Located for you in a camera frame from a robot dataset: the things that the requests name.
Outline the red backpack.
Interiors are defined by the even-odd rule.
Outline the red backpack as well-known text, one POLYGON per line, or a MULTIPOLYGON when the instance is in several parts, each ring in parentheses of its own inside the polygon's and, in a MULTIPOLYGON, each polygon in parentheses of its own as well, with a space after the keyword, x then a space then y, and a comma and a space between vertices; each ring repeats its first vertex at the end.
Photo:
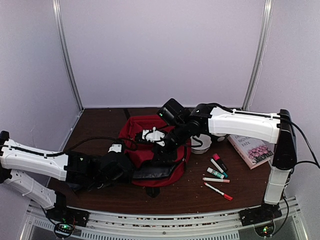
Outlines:
POLYGON ((186 172, 191 156, 191 140, 186 140, 173 152, 164 153, 158 143, 142 139, 144 130, 153 129, 167 134, 173 127, 157 115, 131 116, 119 132, 119 137, 136 143, 128 142, 127 145, 134 151, 125 151, 135 167, 131 183, 144 187, 146 194, 155 198, 160 194, 160 188, 177 182, 186 172))

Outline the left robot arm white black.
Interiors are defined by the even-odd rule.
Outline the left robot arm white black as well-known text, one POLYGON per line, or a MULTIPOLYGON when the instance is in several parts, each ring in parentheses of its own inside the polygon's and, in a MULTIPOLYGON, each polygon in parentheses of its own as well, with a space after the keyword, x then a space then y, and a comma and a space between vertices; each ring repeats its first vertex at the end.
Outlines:
POLYGON ((100 189, 131 179, 134 166, 125 155, 125 143, 116 141, 103 156, 88 155, 73 148, 62 152, 21 145, 0 133, 0 181, 16 188, 23 196, 52 211, 61 222, 72 218, 64 194, 48 189, 28 172, 49 176, 80 188, 100 189))

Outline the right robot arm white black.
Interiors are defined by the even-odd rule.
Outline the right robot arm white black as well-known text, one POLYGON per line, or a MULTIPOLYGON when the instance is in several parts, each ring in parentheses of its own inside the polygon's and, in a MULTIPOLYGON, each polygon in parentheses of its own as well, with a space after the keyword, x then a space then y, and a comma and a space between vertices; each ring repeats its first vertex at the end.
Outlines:
POLYGON ((193 110, 183 107, 175 99, 168 100, 157 115, 172 130, 165 134, 155 128, 145 139, 161 146, 169 153, 183 145, 190 137, 204 135, 239 135, 274 144, 271 172, 263 205, 256 210, 259 220, 268 220, 275 212, 287 179, 297 164, 296 135, 290 113, 256 113, 224 107, 218 103, 201 103, 193 110))

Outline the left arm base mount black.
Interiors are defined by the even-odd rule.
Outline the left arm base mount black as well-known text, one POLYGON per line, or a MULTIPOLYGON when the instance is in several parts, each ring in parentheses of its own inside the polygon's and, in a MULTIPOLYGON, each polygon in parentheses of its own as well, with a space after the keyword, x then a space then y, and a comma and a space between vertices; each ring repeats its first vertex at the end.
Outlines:
POLYGON ((86 227, 90 213, 67 206, 66 196, 55 191, 55 202, 53 208, 46 210, 46 215, 51 219, 79 227, 86 227))

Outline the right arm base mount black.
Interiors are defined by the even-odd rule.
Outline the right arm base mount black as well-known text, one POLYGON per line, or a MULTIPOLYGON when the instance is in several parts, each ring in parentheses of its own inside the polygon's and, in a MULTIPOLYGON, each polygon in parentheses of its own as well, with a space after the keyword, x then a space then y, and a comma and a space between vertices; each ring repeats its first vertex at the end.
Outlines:
POLYGON ((272 221, 282 216, 279 204, 271 205, 266 203, 257 207, 246 208, 239 211, 238 214, 243 227, 272 221))

